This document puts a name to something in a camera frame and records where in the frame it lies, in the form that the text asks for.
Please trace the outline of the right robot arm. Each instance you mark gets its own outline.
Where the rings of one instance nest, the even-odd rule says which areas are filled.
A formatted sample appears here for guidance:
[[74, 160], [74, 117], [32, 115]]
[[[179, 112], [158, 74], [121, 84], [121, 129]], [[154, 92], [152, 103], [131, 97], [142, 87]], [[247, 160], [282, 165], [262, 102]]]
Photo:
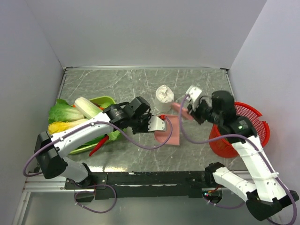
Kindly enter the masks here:
[[205, 183], [210, 187], [219, 184], [232, 191], [246, 203], [248, 211], [259, 221], [270, 220], [270, 217], [291, 205], [293, 216], [290, 224], [293, 225], [297, 218], [296, 201], [299, 196], [279, 178], [264, 152], [253, 123], [237, 114], [230, 92], [213, 92], [209, 105], [203, 98], [202, 90], [191, 86], [183, 101], [188, 101], [188, 114], [199, 124], [207, 121], [217, 125], [221, 135], [206, 142], [226, 139], [243, 160], [253, 180], [250, 183], [223, 164], [213, 163], [206, 168]]

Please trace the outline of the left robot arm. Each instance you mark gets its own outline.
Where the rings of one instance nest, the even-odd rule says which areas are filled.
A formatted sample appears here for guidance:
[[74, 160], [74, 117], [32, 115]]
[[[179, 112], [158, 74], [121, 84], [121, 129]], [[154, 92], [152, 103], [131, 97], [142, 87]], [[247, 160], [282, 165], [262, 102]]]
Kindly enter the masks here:
[[50, 135], [42, 132], [37, 137], [35, 152], [43, 176], [52, 179], [63, 176], [75, 181], [81, 188], [92, 185], [93, 177], [84, 163], [69, 159], [68, 154], [77, 147], [116, 129], [130, 127], [133, 134], [149, 132], [151, 119], [150, 104], [142, 97], [135, 97], [130, 103], [111, 105], [92, 119], [67, 131]]

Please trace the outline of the pink dustpan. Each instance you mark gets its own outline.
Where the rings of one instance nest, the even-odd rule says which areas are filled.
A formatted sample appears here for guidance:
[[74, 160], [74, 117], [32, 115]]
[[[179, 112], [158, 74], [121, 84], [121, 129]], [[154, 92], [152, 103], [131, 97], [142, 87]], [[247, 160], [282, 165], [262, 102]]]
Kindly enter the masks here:
[[166, 131], [155, 131], [154, 138], [157, 142], [163, 143], [169, 134], [171, 133], [171, 137], [166, 142], [167, 145], [180, 145], [180, 123], [179, 117], [175, 115], [163, 115], [163, 118], [168, 118], [171, 122], [172, 127], [169, 122], [166, 121]]

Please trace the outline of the pink hand brush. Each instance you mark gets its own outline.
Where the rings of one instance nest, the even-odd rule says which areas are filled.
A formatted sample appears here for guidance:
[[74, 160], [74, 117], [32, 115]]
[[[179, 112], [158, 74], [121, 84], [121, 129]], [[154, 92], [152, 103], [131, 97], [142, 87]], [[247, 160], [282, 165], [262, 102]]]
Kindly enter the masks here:
[[[176, 103], [176, 102], [173, 102], [172, 105], [171, 105], [171, 108], [180, 113], [180, 104], [179, 103]], [[181, 116], [186, 119], [186, 120], [193, 120], [194, 118], [188, 113], [188, 110], [187, 108], [183, 107], [182, 110], [181, 110]]]

